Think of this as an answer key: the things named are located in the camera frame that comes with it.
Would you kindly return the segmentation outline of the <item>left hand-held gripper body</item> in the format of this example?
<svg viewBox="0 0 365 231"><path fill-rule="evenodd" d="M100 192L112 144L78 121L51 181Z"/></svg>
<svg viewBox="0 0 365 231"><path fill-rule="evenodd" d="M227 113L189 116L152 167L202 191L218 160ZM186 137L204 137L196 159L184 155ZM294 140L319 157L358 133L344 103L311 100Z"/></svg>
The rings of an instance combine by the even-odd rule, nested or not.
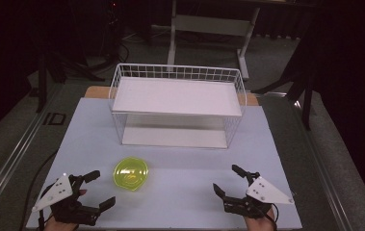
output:
<svg viewBox="0 0 365 231"><path fill-rule="evenodd" d="M83 206L78 201L80 188L86 183L83 176L64 173L44 190L32 212L40 212L49 207L56 221L94 226L101 212L98 208Z"/></svg>

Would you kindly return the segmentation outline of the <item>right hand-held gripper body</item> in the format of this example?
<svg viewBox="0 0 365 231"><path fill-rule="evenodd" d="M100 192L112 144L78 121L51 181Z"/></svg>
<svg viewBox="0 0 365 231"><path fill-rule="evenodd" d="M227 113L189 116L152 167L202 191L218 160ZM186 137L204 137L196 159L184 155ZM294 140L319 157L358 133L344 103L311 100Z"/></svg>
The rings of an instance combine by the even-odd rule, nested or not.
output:
<svg viewBox="0 0 365 231"><path fill-rule="evenodd" d="M246 178L246 196L235 198L222 192L222 204L227 213L247 218L272 218L268 212L276 204L293 204L294 200L263 178L258 172L239 173Z"/></svg>

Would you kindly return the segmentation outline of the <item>person's right hand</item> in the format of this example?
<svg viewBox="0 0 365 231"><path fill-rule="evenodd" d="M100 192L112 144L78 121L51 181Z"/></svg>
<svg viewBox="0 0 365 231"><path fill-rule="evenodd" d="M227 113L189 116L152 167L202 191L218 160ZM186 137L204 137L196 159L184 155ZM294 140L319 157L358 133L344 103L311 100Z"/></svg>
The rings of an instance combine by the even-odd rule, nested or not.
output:
<svg viewBox="0 0 365 231"><path fill-rule="evenodd" d="M247 231L274 231L274 224L268 218L244 217Z"/></svg>

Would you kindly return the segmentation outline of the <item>person's left hand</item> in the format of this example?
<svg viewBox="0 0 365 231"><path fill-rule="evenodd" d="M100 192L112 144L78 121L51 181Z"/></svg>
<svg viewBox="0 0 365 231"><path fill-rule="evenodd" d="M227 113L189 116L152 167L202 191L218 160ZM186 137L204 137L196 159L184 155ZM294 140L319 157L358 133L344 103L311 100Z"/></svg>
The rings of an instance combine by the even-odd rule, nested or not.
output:
<svg viewBox="0 0 365 231"><path fill-rule="evenodd" d="M56 221L53 215L50 215L44 226L43 231L76 231L79 227L77 223L64 223Z"/></svg>

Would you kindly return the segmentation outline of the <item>green translucent plate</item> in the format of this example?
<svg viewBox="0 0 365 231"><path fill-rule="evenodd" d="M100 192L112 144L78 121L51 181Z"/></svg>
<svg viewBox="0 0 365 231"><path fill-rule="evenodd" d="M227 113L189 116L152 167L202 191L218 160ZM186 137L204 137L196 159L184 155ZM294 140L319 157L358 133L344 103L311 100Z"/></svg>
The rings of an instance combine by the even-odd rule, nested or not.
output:
<svg viewBox="0 0 365 231"><path fill-rule="evenodd" d="M136 191L148 178L148 165L145 160L137 157L127 157L120 160L114 168L114 183L128 191Z"/></svg>

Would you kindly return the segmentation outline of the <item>black stand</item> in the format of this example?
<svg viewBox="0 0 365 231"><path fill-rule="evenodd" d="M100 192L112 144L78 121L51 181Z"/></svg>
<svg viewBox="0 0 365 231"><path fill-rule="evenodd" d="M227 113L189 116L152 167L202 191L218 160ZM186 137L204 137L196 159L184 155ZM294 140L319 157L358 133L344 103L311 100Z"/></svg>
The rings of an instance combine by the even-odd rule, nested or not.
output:
<svg viewBox="0 0 365 231"><path fill-rule="evenodd" d="M296 102L302 95L304 95L303 105L301 107L301 121L304 128L307 131L310 131L309 117L317 64L314 61L309 61L306 64L299 64L299 67L300 70L297 70L294 74L290 74L289 67L286 67L279 80L264 88L252 90L251 92L255 94L266 94L271 90L292 82L292 86L289 88L285 97L289 101Z"/></svg>

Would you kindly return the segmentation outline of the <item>metal floor rail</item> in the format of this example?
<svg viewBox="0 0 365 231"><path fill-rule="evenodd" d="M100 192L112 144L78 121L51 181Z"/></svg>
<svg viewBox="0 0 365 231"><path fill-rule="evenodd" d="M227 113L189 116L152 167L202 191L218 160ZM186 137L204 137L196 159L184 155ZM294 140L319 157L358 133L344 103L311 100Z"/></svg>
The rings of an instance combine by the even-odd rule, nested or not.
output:
<svg viewBox="0 0 365 231"><path fill-rule="evenodd" d="M321 153L318 149L318 146L314 140L313 134L310 131L307 131L305 125L301 121L302 108L299 101L291 102L292 110L297 117L299 122L299 127L304 133L307 145L312 151L312 159L314 162L315 169L317 171L318 178L320 179L323 191L326 195L326 199L328 201L328 205L331 209L331 213L333 214L335 221L337 223L339 231L353 231L352 225L348 219L348 216L345 213L344 206L340 201L340 197L332 183L331 177L328 173L326 165L321 157Z"/></svg>
<svg viewBox="0 0 365 231"><path fill-rule="evenodd" d="M69 86L50 89L45 107L36 111L38 100L24 97L0 121L0 214L19 213L35 172L56 151L69 120L65 94Z"/></svg>

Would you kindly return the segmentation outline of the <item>white metal desk frame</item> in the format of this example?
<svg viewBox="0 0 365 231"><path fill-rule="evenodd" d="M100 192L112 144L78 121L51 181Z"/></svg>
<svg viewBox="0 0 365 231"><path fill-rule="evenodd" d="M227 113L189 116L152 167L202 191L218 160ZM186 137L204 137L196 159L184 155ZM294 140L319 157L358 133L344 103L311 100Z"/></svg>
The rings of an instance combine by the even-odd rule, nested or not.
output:
<svg viewBox="0 0 365 231"><path fill-rule="evenodd" d="M168 53L168 65L174 65L176 53L176 32L195 32L218 34L226 36L243 37L244 44L237 50L238 64L244 80L249 79L246 53L248 45L260 12L255 8L250 14L250 20L223 19L177 13L177 0L171 1L170 43Z"/></svg>

